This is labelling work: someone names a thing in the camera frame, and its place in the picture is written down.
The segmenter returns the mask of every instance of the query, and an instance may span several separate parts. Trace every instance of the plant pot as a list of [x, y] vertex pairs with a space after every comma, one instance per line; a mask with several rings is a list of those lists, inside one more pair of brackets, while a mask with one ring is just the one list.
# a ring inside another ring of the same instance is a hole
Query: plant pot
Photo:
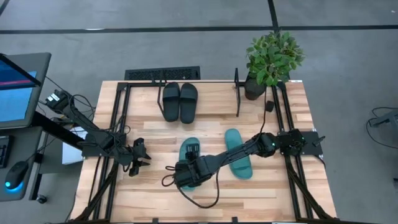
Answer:
[[255, 78], [247, 78], [244, 82], [244, 95], [248, 100], [256, 100], [266, 90], [264, 85], [258, 85]]

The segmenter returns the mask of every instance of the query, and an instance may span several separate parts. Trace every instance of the computer mouse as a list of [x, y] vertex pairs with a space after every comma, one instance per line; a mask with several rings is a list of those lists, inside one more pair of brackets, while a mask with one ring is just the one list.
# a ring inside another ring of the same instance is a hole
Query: computer mouse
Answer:
[[29, 164], [26, 161], [19, 161], [14, 164], [6, 176], [6, 188], [14, 189], [24, 180]]

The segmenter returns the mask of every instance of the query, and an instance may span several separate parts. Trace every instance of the concrete floor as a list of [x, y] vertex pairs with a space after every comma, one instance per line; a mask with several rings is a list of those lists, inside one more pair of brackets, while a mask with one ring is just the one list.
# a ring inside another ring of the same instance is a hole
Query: concrete floor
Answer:
[[[275, 0], [275, 8], [280, 26], [398, 24], [395, 0]], [[0, 29], [271, 24], [265, 0], [11, 0], [0, 17]], [[96, 104], [101, 82], [123, 79], [125, 69], [198, 65], [202, 79], [232, 79], [238, 67], [244, 78], [245, 49], [253, 37], [266, 33], [0, 35], [0, 49], [5, 54], [52, 53], [47, 75]], [[372, 142], [365, 124], [372, 108], [398, 106], [398, 30], [291, 33], [307, 55], [291, 77], [304, 81], [315, 127], [326, 136], [322, 146], [338, 216], [396, 223], [392, 178], [398, 177], [398, 149]], [[46, 82], [41, 99], [54, 88]], [[371, 133], [398, 146], [387, 125]], [[46, 175], [40, 193], [49, 202], [0, 203], [2, 223], [63, 222], [78, 178], [79, 173]]]

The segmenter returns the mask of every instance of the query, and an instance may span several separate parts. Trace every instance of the slipper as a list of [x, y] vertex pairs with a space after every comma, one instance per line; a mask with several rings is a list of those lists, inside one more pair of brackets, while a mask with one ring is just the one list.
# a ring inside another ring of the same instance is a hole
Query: slipper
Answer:
[[180, 86], [176, 82], [167, 84], [163, 89], [163, 117], [166, 121], [178, 120]]
[[[236, 129], [229, 129], [225, 132], [225, 144], [227, 150], [233, 149], [236, 146], [242, 145], [242, 137]], [[232, 173], [239, 179], [247, 180], [253, 176], [253, 169], [251, 168], [250, 157], [244, 157], [229, 165]]]
[[190, 124], [195, 119], [197, 109], [198, 90], [191, 83], [184, 83], [181, 87], [180, 107], [181, 122]]
[[[186, 140], [182, 143], [182, 145], [181, 145], [179, 161], [187, 160], [187, 159], [188, 159], [188, 158], [187, 158], [187, 146], [188, 146], [188, 145], [193, 145], [193, 144], [197, 144], [197, 145], [199, 146], [199, 147], [198, 147], [198, 150], [199, 150], [199, 151], [197, 152], [197, 157], [200, 156], [200, 143], [199, 143], [199, 139], [197, 139], [197, 138], [188, 138], [188, 139], [186, 139]], [[193, 190], [195, 190], [195, 188], [194, 188], [194, 187], [184, 186], [184, 187], [182, 187], [182, 190], [184, 190], [184, 191], [193, 191]]]

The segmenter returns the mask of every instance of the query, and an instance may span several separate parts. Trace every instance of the black keyboard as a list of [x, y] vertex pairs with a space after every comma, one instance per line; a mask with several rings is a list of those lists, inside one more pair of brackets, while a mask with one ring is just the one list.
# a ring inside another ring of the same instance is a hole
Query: black keyboard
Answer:
[[0, 169], [7, 167], [12, 136], [0, 136]]
[[125, 80], [200, 80], [200, 67], [150, 68], [126, 70]]

